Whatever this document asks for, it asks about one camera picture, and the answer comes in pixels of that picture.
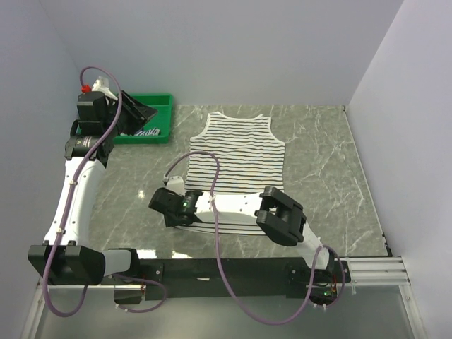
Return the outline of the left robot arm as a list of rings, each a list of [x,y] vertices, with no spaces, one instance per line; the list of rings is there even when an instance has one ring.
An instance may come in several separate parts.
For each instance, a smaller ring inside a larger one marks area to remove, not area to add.
[[[114,274],[131,284],[141,275],[137,251],[90,248],[90,216],[114,138],[134,135],[158,111],[127,93],[114,99],[94,90],[78,96],[77,110],[65,145],[59,204],[43,243],[30,247],[28,260],[48,285],[99,285]]]

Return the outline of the black white striped tank top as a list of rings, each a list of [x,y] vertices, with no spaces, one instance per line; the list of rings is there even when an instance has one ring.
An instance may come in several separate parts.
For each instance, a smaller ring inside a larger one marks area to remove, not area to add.
[[[244,196],[262,192],[266,186],[284,191],[285,143],[273,135],[270,117],[261,114],[239,119],[209,113],[202,132],[191,137],[189,151],[206,151],[219,160],[216,194]],[[215,171],[216,162],[210,156],[190,155],[185,188],[210,191]],[[235,230],[232,225],[223,225],[222,234],[264,235],[258,225],[240,225]]]

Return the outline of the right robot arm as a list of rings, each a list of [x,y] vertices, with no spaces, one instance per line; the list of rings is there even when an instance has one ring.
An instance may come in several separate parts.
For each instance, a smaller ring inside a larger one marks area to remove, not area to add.
[[[159,188],[148,207],[163,215],[165,226],[200,233],[266,236],[297,249],[313,279],[327,281],[335,272],[334,256],[311,230],[303,206],[283,191],[267,186],[261,193],[216,194],[191,190],[184,195]]]

